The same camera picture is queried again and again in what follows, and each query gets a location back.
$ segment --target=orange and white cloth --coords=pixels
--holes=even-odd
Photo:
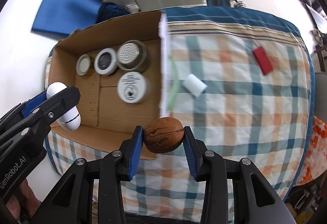
[[[295,186],[311,182],[327,170],[327,124],[313,116],[312,134]]]

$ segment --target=white bottle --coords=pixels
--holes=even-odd
[[[46,98],[51,98],[54,94],[64,90],[67,86],[61,82],[52,83],[47,91]],[[57,119],[59,125],[67,131],[75,131],[81,124],[81,116],[76,106]]]

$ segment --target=checkered cloth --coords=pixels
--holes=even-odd
[[[251,9],[173,7],[164,12],[179,79],[192,73],[208,85],[198,98],[181,85],[168,114],[224,158],[250,158],[284,198],[302,167],[313,117],[313,67],[298,29]],[[258,46],[274,68],[266,76],[252,54]],[[79,157],[106,155],[54,133],[45,145],[61,175]],[[228,189],[231,223],[230,181]],[[122,182],[125,211],[198,222],[204,191],[205,183],[190,176],[182,146],[156,160],[140,160],[134,179]]]

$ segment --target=blue rubber grip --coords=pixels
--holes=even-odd
[[[40,105],[42,102],[45,101],[46,101],[46,91],[43,91],[37,97],[34,97],[33,99],[31,99],[25,104],[25,108],[22,111],[23,116],[26,118],[28,115],[30,115],[31,111],[34,108],[36,108],[38,105]]]
[[[143,146],[143,133],[144,130],[140,129],[135,140],[135,144],[130,155],[130,169],[128,171],[129,180],[133,180],[134,175],[136,174],[137,167],[139,165],[139,160],[141,156],[142,146]]]
[[[197,160],[192,150],[190,140],[188,139],[187,136],[184,137],[183,147],[185,150],[186,160],[187,160],[188,168],[190,170],[190,174],[193,176],[194,180],[197,180],[198,177]]]

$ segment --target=blue folder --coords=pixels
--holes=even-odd
[[[94,25],[101,5],[97,0],[43,0],[32,31],[69,35]]]

